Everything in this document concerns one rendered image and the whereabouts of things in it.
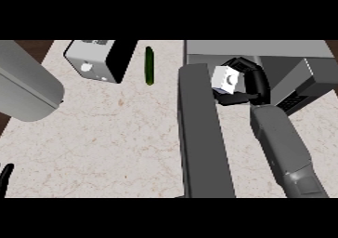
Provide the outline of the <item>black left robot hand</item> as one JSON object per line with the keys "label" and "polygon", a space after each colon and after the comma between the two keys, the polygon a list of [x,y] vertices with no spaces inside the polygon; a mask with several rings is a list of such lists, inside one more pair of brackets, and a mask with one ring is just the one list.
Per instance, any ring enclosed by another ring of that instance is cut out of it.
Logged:
{"label": "black left robot hand", "polygon": [[0,198],[6,196],[12,170],[13,164],[6,164],[3,170],[0,170]]}

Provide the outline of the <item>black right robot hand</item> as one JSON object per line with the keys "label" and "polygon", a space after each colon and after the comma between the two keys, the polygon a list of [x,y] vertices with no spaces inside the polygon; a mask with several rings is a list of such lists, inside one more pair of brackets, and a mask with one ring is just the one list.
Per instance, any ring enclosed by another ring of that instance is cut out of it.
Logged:
{"label": "black right robot hand", "polygon": [[243,74],[246,92],[232,94],[212,90],[213,99],[222,106],[249,103],[253,106],[269,104],[269,86],[262,67],[243,57],[230,59],[224,66]]}

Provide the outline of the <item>grey microwave body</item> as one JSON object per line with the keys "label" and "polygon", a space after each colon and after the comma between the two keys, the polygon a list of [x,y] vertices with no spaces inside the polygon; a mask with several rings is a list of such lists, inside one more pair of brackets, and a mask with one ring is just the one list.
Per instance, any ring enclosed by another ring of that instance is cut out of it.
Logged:
{"label": "grey microwave body", "polygon": [[235,57],[262,68],[269,104],[287,115],[338,86],[338,62],[324,40],[185,40],[185,64],[204,63],[207,72]]}

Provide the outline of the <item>pale grey rounded appliance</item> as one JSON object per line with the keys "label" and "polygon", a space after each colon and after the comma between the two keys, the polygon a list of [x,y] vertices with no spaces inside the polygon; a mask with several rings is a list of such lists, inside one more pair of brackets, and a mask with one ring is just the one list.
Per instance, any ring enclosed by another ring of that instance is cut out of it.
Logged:
{"label": "pale grey rounded appliance", "polygon": [[34,122],[59,108],[65,88],[12,40],[0,40],[0,113]]}

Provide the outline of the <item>white and black toaster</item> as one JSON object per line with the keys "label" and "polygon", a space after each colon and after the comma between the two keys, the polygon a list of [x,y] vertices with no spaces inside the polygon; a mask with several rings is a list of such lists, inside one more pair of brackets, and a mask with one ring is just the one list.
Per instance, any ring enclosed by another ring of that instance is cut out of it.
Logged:
{"label": "white and black toaster", "polygon": [[135,40],[72,40],[63,57],[81,77],[119,84],[135,45]]}

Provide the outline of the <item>green cucumber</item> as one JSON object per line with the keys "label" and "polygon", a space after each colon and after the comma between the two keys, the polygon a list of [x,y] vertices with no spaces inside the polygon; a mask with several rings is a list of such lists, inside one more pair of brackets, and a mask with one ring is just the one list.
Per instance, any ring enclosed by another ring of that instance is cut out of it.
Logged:
{"label": "green cucumber", "polygon": [[144,76],[146,76],[146,84],[151,86],[153,84],[153,51],[149,46],[146,46]]}

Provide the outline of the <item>white milk carton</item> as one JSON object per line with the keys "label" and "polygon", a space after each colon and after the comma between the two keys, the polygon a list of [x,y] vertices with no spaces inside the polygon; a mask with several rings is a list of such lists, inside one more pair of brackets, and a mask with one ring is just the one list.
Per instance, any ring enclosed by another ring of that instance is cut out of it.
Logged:
{"label": "white milk carton", "polygon": [[231,94],[237,85],[238,72],[228,66],[216,66],[210,77],[210,87]]}

